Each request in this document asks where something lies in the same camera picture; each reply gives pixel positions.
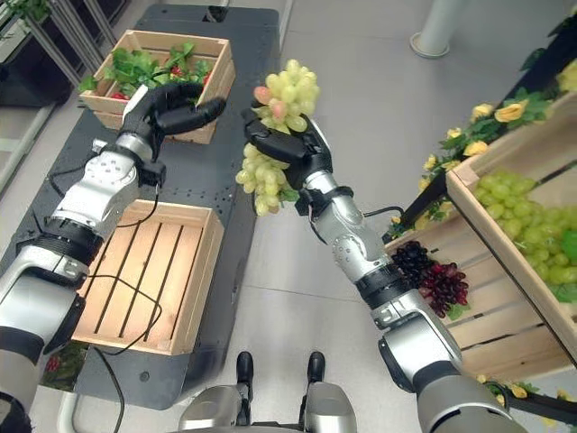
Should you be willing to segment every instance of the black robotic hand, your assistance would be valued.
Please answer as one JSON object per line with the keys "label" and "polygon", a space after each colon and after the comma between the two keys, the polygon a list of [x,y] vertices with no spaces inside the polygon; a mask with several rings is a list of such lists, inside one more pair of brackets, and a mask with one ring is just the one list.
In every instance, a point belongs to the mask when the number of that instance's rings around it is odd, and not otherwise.
{"label": "black robotic hand", "polygon": [[202,90],[202,86],[193,83],[140,87],[133,96],[135,106],[125,114],[119,135],[141,137],[152,148],[152,160],[156,161],[165,135],[201,128],[223,113],[226,102],[221,97],[198,106],[191,103],[191,99],[200,97]]}
{"label": "black robotic hand", "polygon": [[302,190],[311,174],[322,170],[333,172],[324,136],[308,117],[302,117],[307,121],[307,129],[302,133],[291,131],[289,135],[262,124],[251,109],[243,111],[246,139],[265,155],[290,164],[284,172],[288,184],[297,191]]}

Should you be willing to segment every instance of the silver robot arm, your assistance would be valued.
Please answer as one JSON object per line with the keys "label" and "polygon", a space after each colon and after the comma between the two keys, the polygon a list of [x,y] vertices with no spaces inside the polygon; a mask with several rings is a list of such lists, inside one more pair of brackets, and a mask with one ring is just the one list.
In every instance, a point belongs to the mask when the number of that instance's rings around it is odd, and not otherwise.
{"label": "silver robot arm", "polygon": [[417,288],[410,288],[385,254],[379,236],[365,224],[353,192],[333,178],[331,154],[316,125],[287,135],[243,113],[245,134],[261,152],[290,163],[285,171],[299,193],[298,213],[307,216],[336,264],[357,287],[384,331],[380,354],[397,386],[417,395],[425,433],[523,432],[474,379],[462,375],[459,346]]}
{"label": "silver robot arm", "polygon": [[39,360],[70,340],[85,305],[76,290],[140,186],[164,181],[166,169],[157,162],[164,135],[222,114],[223,99],[190,104],[201,92],[191,84],[140,88],[116,142],[88,161],[42,233],[0,278],[0,431],[29,431]]}

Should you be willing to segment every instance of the wooden crate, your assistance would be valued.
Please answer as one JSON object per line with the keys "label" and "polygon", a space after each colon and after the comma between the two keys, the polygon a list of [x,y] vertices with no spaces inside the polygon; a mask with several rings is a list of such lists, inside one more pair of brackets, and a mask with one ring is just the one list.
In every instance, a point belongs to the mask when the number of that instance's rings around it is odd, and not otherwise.
{"label": "wooden crate", "polygon": [[538,313],[563,343],[577,363],[577,308],[557,301],[523,255],[473,196],[481,176],[495,169],[507,169],[543,180],[573,163],[573,167],[554,176],[530,196],[546,207],[577,204],[577,93],[563,97],[554,105],[554,116],[544,124],[530,125],[507,134],[489,151],[470,158],[447,174],[447,189],[456,206],[488,242]]}
{"label": "wooden crate", "polygon": [[[235,70],[230,42],[226,39],[127,30],[113,50],[126,48],[129,51],[147,51],[155,60],[158,60],[160,64],[162,64],[169,58],[169,50],[171,47],[182,45],[185,42],[195,44],[193,50],[194,55],[188,60],[190,68],[194,66],[197,60],[206,60],[212,66],[210,78],[205,85],[202,95],[198,99],[198,103],[200,104],[213,97],[227,98],[234,82]],[[122,125],[122,113],[128,101],[110,97],[118,91],[116,82],[110,79],[104,79],[105,68],[111,66],[112,53],[106,56],[106,59],[94,75],[98,80],[96,90],[87,90],[83,92],[80,97],[105,127],[118,130]],[[208,144],[215,131],[216,122],[215,120],[204,128],[190,133],[174,135],[172,138],[183,142]]]}
{"label": "wooden crate", "polygon": [[456,212],[386,245],[387,253],[416,240],[440,263],[456,262],[467,275],[471,309],[443,322],[463,351],[468,373],[518,380],[571,364],[515,282]]}
{"label": "wooden crate", "polygon": [[[577,306],[557,301],[472,194],[479,177],[494,169],[540,180],[577,159],[576,95],[564,97],[554,109],[548,122],[503,136],[487,153],[447,173],[451,199],[490,249],[456,212],[386,246],[394,253],[401,244],[417,240],[436,260],[456,262],[466,273],[472,309],[454,322],[443,322],[462,349],[470,373],[517,380],[564,368],[577,359]],[[531,198],[547,206],[575,204],[576,188],[573,168],[536,188]]]}
{"label": "wooden crate", "polygon": [[[143,219],[152,205],[134,202],[120,224]],[[150,219],[118,227],[101,247],[91,275],[118,276],[162,306],[159,321],[133,349],[192,351],[223,231],[212,209],[159,203]],[[87,305],[73,336],[78,341],[125,347],[159,314],[153,302],[114,278],[88,279],[80,295]]]}

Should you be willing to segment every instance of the gray floor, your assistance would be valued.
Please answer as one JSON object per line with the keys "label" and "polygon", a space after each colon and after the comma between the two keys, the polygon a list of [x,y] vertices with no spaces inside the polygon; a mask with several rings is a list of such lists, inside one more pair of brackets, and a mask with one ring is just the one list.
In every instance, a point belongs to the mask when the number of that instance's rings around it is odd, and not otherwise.
{"label": "gray floor", "polygon": [[[138,3],[124,18],[127,25],[142,13]],[[546,44],[545,35],[570,8],[563,0],[472,2],[451,53],[423,60],[409,49],[408,38],[420,30],[430,3],[296,0],[294,5],[283,59],[297,58],[317,72],[323,93],[316,118],[333,149],[335,176],[353,187],[365,210],[410,203],[423,161],[446,129],[464,122],[475,104],[498,102],[519,78],[526,55]],[[46,155],[58,152],[78,118],[74,104],[69,101],[50,122],[45,134],[53,135],[44,134],[39,143],[45,156],[27,159],[24,173],[36,170],[43,176],[50,167]],[[52,153],[46,151],[50,138],[56,141]],[[38,145],[33,152],[38,153]],[[0,246],[17,223],[18,212],[10,206],[25,209],[41,176],[19,175],[7,193],[10,201],[5,197],[0,204],[5,229]],[[386,217],[371,221],[379,230],[387,223]],[[392,383],[376,349],[378,338],[367,309],[330,253],[305,220],[284,209],[258,222],[231,356],[215,382],[232,382],[235,354],[252,351],[253,419],[294,422],[308,354],[320,349],[327,356],[326,379],[348,393],[359,431],[417,432],[414,398]],[[577,393],[574,372],[559,377]],[[57,392],[40,390],[32,411],[36,431],[55,431],[59,400]],[[121,431],[171,431],[182,411],[182,405],[162,412],[129,407]],[[113,402],[83,398],[78,431],[112,431],[116,412]],[[532,431],[544,431],[534,425]]]}

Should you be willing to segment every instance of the black table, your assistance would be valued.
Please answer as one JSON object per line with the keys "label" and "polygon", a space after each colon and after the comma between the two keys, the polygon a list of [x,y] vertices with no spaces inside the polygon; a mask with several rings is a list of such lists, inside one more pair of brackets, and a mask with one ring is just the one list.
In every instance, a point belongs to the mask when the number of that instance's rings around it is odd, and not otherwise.
{"label": "black table", "polygon": [[[182,392],[215,376],[224,364],[255,222],[250,199],[234,182],[243,160],[240,112],[249,106],[252,89],[268,72],[279,69],[276,11],[230,8],[222,23],[203,22],[205,13],[206,8],[201,6],[153,5],[134,27],[228,39],[236,67],[228,105],[211,143],[166,142],[160,152],[160,160],[166,164],[168,173],[160,201],[211,207],[224,226],[221,251],[194,350],[192,354],[175,356],[129,350],[108,357],[126,402],[158,410],[167,409]],[[106,130],[86,110],[51,172],[77,167],[86,158],[94,138],[111,143],[115,133]],[[79,177],[80,173],[62,176],[58,182],[67,189]],[[144,189],[142,197],[154,199],[154,190]],[[59,201],[48,182],[44,182],[0,262],[0,272],[14,259],[15,244],[36,234],[32,211],[39,217],[50,215]],[[102,361],[91,348],[75,391],[115,401],[116,391],[107,376]]]}

